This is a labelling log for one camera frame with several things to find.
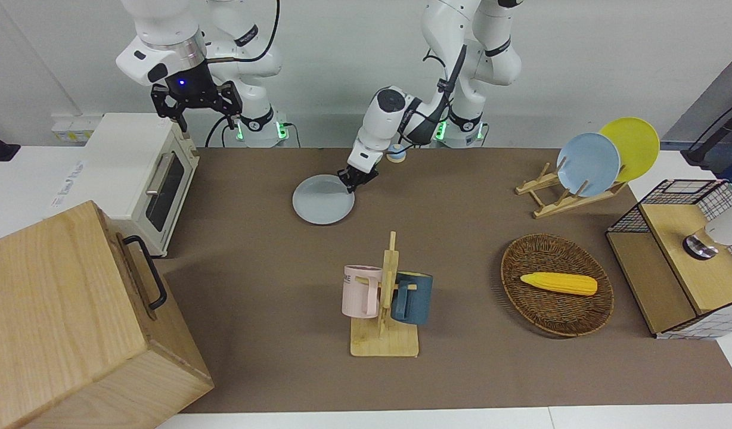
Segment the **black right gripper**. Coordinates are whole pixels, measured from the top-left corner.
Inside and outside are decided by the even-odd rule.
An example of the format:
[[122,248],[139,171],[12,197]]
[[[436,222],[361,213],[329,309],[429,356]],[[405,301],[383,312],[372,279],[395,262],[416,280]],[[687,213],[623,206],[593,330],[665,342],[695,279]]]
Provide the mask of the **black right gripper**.
[[218,91],[207,62],[166,77],[165,85],[151,87],[150,97],[159,117],[172,120],[183,133],[187,133],[186,108],[219,110],[232,130],[236,129],[236,117],[243,113],[235,83],[225,82]]

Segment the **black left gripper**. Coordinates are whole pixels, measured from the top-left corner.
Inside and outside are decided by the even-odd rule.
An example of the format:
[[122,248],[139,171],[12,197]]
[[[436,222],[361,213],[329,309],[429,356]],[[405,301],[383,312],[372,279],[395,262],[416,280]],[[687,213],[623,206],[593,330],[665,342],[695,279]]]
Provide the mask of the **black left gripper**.
[[348,166],[339,169],[339,179],[348,193],[352,194],[361,186],[376,178],[379,173],[377,165],[380,157],[349,157]]

